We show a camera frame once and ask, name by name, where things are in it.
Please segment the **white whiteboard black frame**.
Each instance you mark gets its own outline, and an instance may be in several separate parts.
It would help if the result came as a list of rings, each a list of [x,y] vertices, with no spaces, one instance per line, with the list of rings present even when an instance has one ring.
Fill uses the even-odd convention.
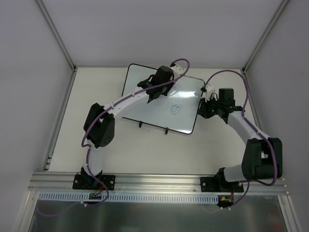
[[[167,96],[161,95],[150,103],[136,106],[124,118],[191,134],[202,96],[200,89],[204,84],[202,79],[184,76],[173,85]]]

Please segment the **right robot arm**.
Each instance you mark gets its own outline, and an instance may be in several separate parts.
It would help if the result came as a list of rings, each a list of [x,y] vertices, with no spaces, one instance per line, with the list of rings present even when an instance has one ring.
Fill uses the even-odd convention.
[[[282,142],[259,130],[245,115],[245,109],[237,106],[232,88],[221,88],[218,93],[211,85],[202,87],[198,115],[204,119],[220,117],[242,139],[245,151],[241,164],[223,167],[212,178],[201,178],[202,191],[242,192],[242,184],[256,181],[272,186],[282,176]]]

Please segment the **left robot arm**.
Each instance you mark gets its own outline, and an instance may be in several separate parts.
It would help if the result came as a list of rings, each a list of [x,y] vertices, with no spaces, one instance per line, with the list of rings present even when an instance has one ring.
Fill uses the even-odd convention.
[[[115,123],[125,114],[139,105],[146,105],[167,95],[173,86],[174,71],[172,67],[161,66],[155,74],[140,81],[129,94],[121,97],[117,102],[104,107],[95,103],[91,106],[84,124],[85,135],[82,147],[88,147],[86,163],[78,176],[79,189],[97,190],[102,187],[102,149],[114,138]]]

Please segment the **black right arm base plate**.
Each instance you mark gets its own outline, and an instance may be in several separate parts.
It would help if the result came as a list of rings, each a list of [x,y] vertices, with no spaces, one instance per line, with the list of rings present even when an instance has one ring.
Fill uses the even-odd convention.
[[[201,177],[200,186],[202,192],[244,192],[243,185],[238,182],[227,182],[219,177]]]

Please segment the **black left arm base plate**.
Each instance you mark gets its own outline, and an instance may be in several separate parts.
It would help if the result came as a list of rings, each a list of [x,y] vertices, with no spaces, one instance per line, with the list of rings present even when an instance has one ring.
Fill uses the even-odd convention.
[[[115,175],[99,173],[96,178],[100,180],[108,190],[114,190]],[[76,190],[99,190],[101,184],[87,173],[77,173],[74,176],[72,188]]]

